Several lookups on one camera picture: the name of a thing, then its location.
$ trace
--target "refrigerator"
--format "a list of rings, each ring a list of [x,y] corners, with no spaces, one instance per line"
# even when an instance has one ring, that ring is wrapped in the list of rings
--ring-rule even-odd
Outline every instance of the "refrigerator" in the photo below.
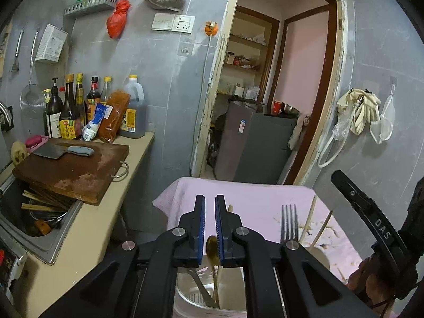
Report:
[[[290,157],[288,141],[297,118],[259,113],[240,101],[232,101],[218,149],[218,180],[276,184]]]

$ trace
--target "yellow bottle cap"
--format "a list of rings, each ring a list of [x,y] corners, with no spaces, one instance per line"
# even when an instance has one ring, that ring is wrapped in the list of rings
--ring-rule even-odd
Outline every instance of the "yellow bottle cap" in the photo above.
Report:
[[[66,83],[74,82],[74,74],[67,74],[66,75]]]

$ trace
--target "stainless steel sink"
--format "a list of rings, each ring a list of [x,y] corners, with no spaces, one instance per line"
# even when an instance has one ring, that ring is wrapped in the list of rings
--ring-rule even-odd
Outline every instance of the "stainless steel sink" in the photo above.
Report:
[[[37,258],[47,264],[53,264],[56,261],[69,227],[83,202],[76,201],[71,206],[61,221],[60,227],[57,226],[52,229],[47,235],[37,237],[31,229],[34,227],[33,218],[29,211],[21,209],[22,203],[29,202],[28,198],[22,196],[23,191],[28,189],[27,183],[11,175],[0,189],[3,193],[0,200],[0,226]]]

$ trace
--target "metal screw cap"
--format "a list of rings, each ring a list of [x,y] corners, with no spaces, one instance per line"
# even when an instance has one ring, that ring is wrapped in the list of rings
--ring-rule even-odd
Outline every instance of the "metal screw cap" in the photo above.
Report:
[[[185,229],[182,227],[176,227],[172,230],[172,234],[177,237],[181,237],[182,235],[185,234]]]
[[[238,227],[236,229],[236,233],[238,235],[248,235],[249,234],[249,229],[247,227]]]
[[[135,242],[133,242],[132,240],[127,240],[126,242],[122,243],[122,248],[125,251],[131,251],[133,248],[135,248]]]
[[[286,243],[286,246],[289,250],[297,250],[299,248],[299,243],[296,242],[295,240],[289,240]]]

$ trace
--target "pink cloth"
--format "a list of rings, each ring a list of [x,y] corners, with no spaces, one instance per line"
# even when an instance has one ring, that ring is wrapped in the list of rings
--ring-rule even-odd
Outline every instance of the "pink cloth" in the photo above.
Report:
[[[249,227],[266,239],[280,241],[281,205],[296,204],[298,210],[299,235],[302,234],[309,213],[314,191],[299,186],[260,185],[232,183],[200,178],[180,178],[172,183],[155,200],[153,205],[168,216],[168,229],[178,225],[181,215],[192,211],[196,195],[205,196],[206,219],[205,238],[216,235],[215,197],[224,195],[225,202],[234,206],[244,226]],[[311,244],[321,228],[329,210],[318,198],[312,216],[310,229],[303,242]],[[334,217],[317,242],[316,247],[323,250],[330,262],[330,271],[341,281],[346,282],[349,275],[357,270],[361,258]]]

